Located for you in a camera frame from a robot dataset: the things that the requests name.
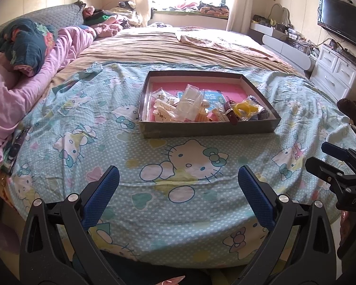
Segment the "gray quilted pillow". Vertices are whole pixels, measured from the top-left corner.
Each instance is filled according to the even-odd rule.
[[[34,12],[18,16],[2,24],[0,26],[0,32],[14,19],[23,17],[33,19],[39,24],[51,24],[57,30],[67,26],[81,25],[83,24],[82,12],[85,6],[85,3],[78,0],[77,2],[71,4],[58,5],[45,9],[35,10]]]

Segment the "screw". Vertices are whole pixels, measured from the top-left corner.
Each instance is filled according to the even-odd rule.
[[[323,204],[321,201],[319,200],[315,200],[315,203],[314,203],[318,208],[322,208],[323,207]]]
[[[283,203],[287,203],[289,201],[289,197],[287,197],[286,195],[279,195],[278,199]]]
[[[33,205],[35,205],[36,207],[39,206],[42,203],[42,200],[37,198],[35,201],[33,201]]]
[[[69,201],[76,201],[78,199],[77,194],[71,194],[68,198]]]

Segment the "pillow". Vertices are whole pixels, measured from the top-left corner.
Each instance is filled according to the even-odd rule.
[[[35,22],[38,22],[39,24],[50,24],[58,31],[60,28],[64,28],[67,26],[78,26],[80,24],[83,24],[82,12],[85,6],[85,3],[78,0],[77,2],[71,4],[58,5],[36,10],[34,12],[21,15],[15,19],[30,18],[33,19]],[[2,24],[0,26],[0,32],[11,21],[13,21],[13,19]]]
[[[32,77],[41,70],[57,36],[53,26],[29,18],[15,19],[0,33],[0,52],[5,53],[14,70]]]

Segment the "drawer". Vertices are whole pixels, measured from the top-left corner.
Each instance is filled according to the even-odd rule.
[[[350,91],[346,84],[330,75],[320,65],[315,65],[312,77],[315,77],[337,100],[345,98]]]
[[[322,64],[326,70],[332,73],[335,69],[337,60],[338,57],[336,55],[334,55],[327,48],[322,47],[322,50],[319,54],[318,62]]]
[[[334,103],[337,103],[338,100],[315,77],[311,76],[310,80],[320,91],[326,93],[334,101]]]
[[[347,86],[352,87],[356,79],[356,69],[351,64],[338,59],[334,70],[334,76],[343,81]]]

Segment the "floor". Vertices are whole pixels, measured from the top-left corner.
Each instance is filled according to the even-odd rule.
[[[22,237],[22,232],[25,226],[25,221],[18,215],[16,211],[14,211],[11,207],[4,204],[3,212],[2,212],[2,222],[9,227],[13,228],[17,233],[20,241]],[[335,241],[335,249],[338,249],[340,243],[340,218],[331,225],[332,233]],[[69,241],[63,241],[65,246],[67,255],[69,258],[72,258],[73,249]],[[284,252],[281,256],[283,260],[285,260],[289,256],[290,252]],[[9,268],[9,270],[19,278],[19,255],[15,255],[13,253],[0,251],[0,258],[5,263],[5,265]],[[336,258],[337,264],[337,277],[341,275],[341,261],[339,258]]]

